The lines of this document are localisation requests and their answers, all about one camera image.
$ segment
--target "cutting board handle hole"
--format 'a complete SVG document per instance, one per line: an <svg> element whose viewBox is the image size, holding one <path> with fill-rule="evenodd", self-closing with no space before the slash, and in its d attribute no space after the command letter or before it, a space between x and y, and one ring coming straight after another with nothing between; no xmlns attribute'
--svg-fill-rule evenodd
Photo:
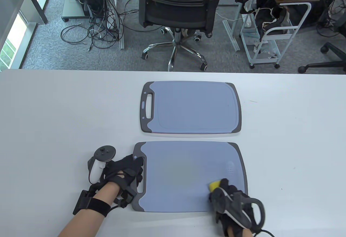
<svg viewBox="0 0 346 237"><path fill-rule="evenodd" d="M147 101L145 105L145 115L147 119L151 119L152 113L152 94L147 94Z"/></svg>
<svg viewBox="0 0 346 237"><path fill-rule="evenodd" d="M138 192L138 193L143 193L143 192L144 192L144 178L143 178L142 181L138 184L137 192Z"/></svg>

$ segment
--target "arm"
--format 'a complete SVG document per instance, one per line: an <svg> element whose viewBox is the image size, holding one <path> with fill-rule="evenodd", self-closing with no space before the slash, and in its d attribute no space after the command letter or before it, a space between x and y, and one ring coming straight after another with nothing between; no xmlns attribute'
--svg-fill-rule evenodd
<svg viewBox="0 0 346 237"><path fill-rule="evenodd" d="M108 182L94 195L94 198L111 205L117 197L120 187L114 182ZM58 237L94 237L96 236L104 216L94 210L80 210L65 226Z"/></svg>
<svg viewBox="0 0 346 237"><path fill-rule="evenodd" d="M228 227L227 233L228 233L229 237L234 237L232 227ZM251 231L249 229L244 229L242 231L242 237L253 237L253 235L252 235L252 233L251 233Z"/></svg>

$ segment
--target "black mesh chair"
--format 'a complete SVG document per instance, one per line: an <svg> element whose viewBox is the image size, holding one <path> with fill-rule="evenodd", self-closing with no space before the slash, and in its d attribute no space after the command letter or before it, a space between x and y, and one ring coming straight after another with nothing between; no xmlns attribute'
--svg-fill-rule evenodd
<svg viewBox="0 0 346 237"><path fill-rule="evenodd" d="M148 58L148 51L152 48L173 46L168 71L173 71L179 48L198 57L202 62L200 69L206 70L207 62L204 56L183 43L190 38L199 41L201 36L196 32L197 30L205 33L208 38L212 36L218 4L219 0L139 0L139 23L143 27L153 24L165 26L161 29L161 33L169 33L173 39L171 42L149 45L143 50L142 59Z"/></svg>
<svg viewBox="0 0 346 237"><path fill-rule="evenodd" d="M339 20L337 20L334 23L334 32L339 32L346 38L346 12L341 16ZM333 62L327 62L327 63L316 63L316 64L308 64L308 65L302 65L298 68L298 72L301 74L304 74L308 68L318 68L318 67L342 67L344 68L344 71L346 72L346 53L343 52L341 49L337 48L333 44L327 42L325 43L322 48L321 52L323 54L326 54L329 50L333 51L340 59L341 61L333 61Z"/></svg>

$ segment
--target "bag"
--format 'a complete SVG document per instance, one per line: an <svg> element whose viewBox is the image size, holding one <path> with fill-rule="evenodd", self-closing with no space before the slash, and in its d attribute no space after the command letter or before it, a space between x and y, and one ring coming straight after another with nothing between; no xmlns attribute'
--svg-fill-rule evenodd
<svg viewBox="0 0 346 237"><path fill-rule="evenodd" d="M289 27L290 14L286 7L278 5L275 0L256 0L256 6L251 11L246 11L244 4L249 0L236 0L242 3L241 14L254 14L255 23L259 33L259 41L263 35L274 27ZM267 35L287 34L287 29L275 30Z"/></svg>

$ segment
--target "gray cutting board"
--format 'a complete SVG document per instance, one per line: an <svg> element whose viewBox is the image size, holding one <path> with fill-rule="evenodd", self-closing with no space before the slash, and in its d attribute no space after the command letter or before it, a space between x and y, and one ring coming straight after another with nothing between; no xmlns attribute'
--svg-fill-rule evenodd
<svg viewBox="0 0 346 237"><path fill-rule="evenodd" d="M151 117L146 116L152 94ZM144 132L213 134L241 130L241 106L231 83L207 81L147 82L140 106Z"/></svg>
<svg viewBox="0 0 346 237"><path fill-rule="evenodd" d="M209 211L209 184L222 178L247 194L245 167L235 143L149 141L137 143L133 156L144 157L144 191L131 203L136 211ZM131 187L137 189L136 183Z"/></svg>

